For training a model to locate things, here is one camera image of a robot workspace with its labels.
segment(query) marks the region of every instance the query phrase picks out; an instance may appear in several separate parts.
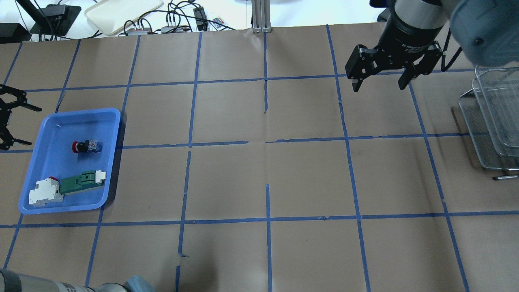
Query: red cap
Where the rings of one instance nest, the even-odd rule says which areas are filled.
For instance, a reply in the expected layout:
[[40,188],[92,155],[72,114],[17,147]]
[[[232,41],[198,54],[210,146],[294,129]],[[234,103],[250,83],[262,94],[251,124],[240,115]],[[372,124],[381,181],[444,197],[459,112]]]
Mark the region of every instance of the red cap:
[[77,142],[77,141],[72,142],[72,152],[74,152],[76,154],[79,153],[79,151],[77,151],[77,144],[78,143],[79,142]]

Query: tile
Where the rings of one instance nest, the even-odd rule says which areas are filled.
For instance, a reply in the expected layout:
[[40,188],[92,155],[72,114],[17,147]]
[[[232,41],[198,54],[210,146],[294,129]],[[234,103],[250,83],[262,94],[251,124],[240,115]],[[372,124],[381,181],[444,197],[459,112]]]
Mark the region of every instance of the tile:
[[21,228],[7,269],[83,285],[95,227]]
[[23,43],[6,85],[22,90],[62,88],[76,46],[77,41]]
[[384,26],[385,23],[382,22],[330,25],[339,74],[346,74],[344,66],[356,45],[361,44],[372,49],[378,44]]
[[443,213],[423,138],[352,140],[360,212]]
[[193,142],[263,141],[263,81],[199,84]]
[[11,64],[15,59],[16,52],[20,44],[1,44],[0,50],[2,51],[2,58],[0,59],[0,84],[4,83],[5,77],[9,73]]
[[443,217],[362,221],[375,291],[464,291]]
[[188,143],[192,100],[193,85],[130,88],[124,144]]
[[334,78],[269,81],[267,140],[344,137]]
[[470,137],[429,138],[450,212],[518,210],[519,180],[493,181],[498,171],[484,170]]
[[179,230],[179,225],[102,227],[90,286],[124,283],[139,275],[155,291],[173,291],[179,260]]
[[194,81],[197,46],[198,33],[142,35],[132,83]]
[[399,75],[371,76],[359,92],[353,92],[345,77],[340,79],[350,137],[421,134],[411,93],[408,88],[398,88],[398,78]]
[[268,76],[334,74],[331,52],[323,25],[273,28],[267,34]]
[[136,44],[137,37],[82,39],[67,87],[127,84]]
[[272,222],[274,291],[365,291],[355,220]]
[[272,217],[355,215],[344,141],[267,145]]
[[[440,47],[443,50],[443,46],[445,45],[445,39],[447,38],[447,32],[449,31],[450,23],[447,21],[447,23],[443,26],[442,30],[436,37],[436,40],[440,44]],[[445,65],[449,63],[451,58],[454,56],[454,53],[458,50],[459,44],[456,42],[453,36],[450,36],[449,41],[449,47],[447,48],[447,55],[445,57]],[[441,69],[441,59],[438,61],[436,66],[434,67],[435,70]],[[474,69],[474,65],[472,62],[470,62],[467,57],[465,57],[465,53],[461,52],[459,57],[456,59],[456,61],[453,63],[450,69]]]
[[451,217],[471,291],[513,291],[519,286],[519,217]]
[[263,78],[264,63],[263,34],[252,29],[204,32],[198,80]]
[[474,72],[446,72],[433,73],[411,82],[428,134],[469,131],[465,120],[457,118],[463,117],[458,99],[472,89],[474,78]]
[[[13,150],[27,150],[34,149],[34,143],[36,143],[36,137],[38,137],[39,127],[42,124],[43,119],[49,114],[53,114],[56,111],[56,105],[60,99],[61,91],[42,91],[42,92],[28,92],[27,98],[32,102],[33,105],[42,109],[41,112],[31,111],[22,107],[14,108],[12,110],[11,118],[9,120],[8,129],[13,137],[29,141],[32,145],[18,145]],[[5,102],[7,95],[2,96]]]
[[61,224],[61,223],[93,223],[97,224],[99,209],[63,213],[24,215],[22,224]]
[[1,228],[0,229],[0,265],[4,266],[4,261],[7,258],[9,249],[11,247],[12,236],[15,234],[15,228]]
[[192,149],[186,219],[266,216],[264,143]]
[[189,224],[179,291],[267,291],[266,223]]
[[83,111],[102,108],[122,109],[126,88],[67,90],[59,112]]
[[186,165],[186,148],[124,149],[103,222],[180,220]]
[[2,178],[0,224],[17,224],[20,219],[18,201],[31,155],[31,153],[0,152],[0,178]]

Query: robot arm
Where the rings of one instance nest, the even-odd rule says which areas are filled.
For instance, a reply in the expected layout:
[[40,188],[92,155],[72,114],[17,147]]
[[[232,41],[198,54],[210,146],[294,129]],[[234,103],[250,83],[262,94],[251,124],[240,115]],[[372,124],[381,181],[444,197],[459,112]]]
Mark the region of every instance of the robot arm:
[[[381,6],[383,1],[371,1]],[[518,1],[387,0],[386,27],[373,49],[357,45],[346,73],[357,92],[369,76],[404,68],[398,84],[404,89],[419,75],[428,75],[443,51],[434,39],[450,18],[452,35],[474,64],[487,67],[519,60]]]

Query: blue plastic bin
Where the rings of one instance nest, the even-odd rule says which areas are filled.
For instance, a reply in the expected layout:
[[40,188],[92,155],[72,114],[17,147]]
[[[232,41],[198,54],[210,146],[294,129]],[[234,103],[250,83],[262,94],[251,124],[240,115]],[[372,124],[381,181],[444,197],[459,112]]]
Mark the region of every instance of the blue plastic bin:
[[[118,109],[97,109],[48,115],[39,128],[31,163],[27,170],[18,208],[23,214],[43,214],[93,210],[108,198],[112,167],[119,132]],[[103,143],[99,153],[74,153],[72,142],[95,139]],[[36,182],[50,176],[61,180],[80,175],[86,170],[106,172],[104,187],[66,195],[63,202],[42,207],[29,205],[29,192]]]

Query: white floor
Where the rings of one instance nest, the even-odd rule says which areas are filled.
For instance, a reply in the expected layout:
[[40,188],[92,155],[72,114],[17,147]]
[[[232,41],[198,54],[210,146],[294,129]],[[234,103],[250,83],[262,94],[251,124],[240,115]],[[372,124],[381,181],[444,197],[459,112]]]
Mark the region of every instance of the white floor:
[[[128,5],[138,5],[146,0],[130,0]],[[58,0],[38,0],[40,7],[57,4]],[[196,0],[205,8],[209,19],[220,16],[227,24],[235,29],[249,28],[251,22],[251,1],[248,0]],[[159,8],[167,10],[167,3]],[[92,35],[97,27],[84,15],[85,9],[95,5],[91,0],[63,0],[62,4],[81,6],[82,10],[67,37],[82,38]],[[0,0],[0,22],[18,22],[23,24],[18,13],[15,0]],[[372,8],[368,1],[359,0],[271,0],[270,15],[272,26],[311,26],[323,24],[367,23],[375,22],[381,8]],[[25,24],[30,29],[34,25],[31,17],[20,7]],[[184,8],[188,15],[193,15],[191,7]],[[155,12],[147,19],[153,29],[166,26],[164,13]]]

